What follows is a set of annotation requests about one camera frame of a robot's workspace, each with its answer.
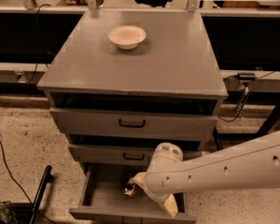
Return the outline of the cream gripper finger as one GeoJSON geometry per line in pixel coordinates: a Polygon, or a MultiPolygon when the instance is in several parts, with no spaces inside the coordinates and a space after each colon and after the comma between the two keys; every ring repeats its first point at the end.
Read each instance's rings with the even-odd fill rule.
{"type": "Polygon", "coordinates": [[[168,197],[161,202],[161,208],[170,216],[176,217],[178,214],[178,207],[176,204],[175,196],[173,194],[169,194],[168,197]]]}
{"type": "Polygon", "coordinates": [[[146,176],[145,172],[137,173],[134,177],[132,177],[129,180],[129,183],[132,185],[135,184],[135,185],[139,186],[140,188],[142,188],[144,186],[145,176],[146,176]]]}

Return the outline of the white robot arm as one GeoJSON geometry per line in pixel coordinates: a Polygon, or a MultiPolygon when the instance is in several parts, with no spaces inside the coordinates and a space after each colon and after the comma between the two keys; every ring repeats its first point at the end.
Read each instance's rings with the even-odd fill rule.
{"type": "Polygon", "coordinates": [[[161,143],[147,170],[129,182],[171,217],[178,213],[176,193],[280,188],[280,131],[188,161],[178,146],[161,143]]]}

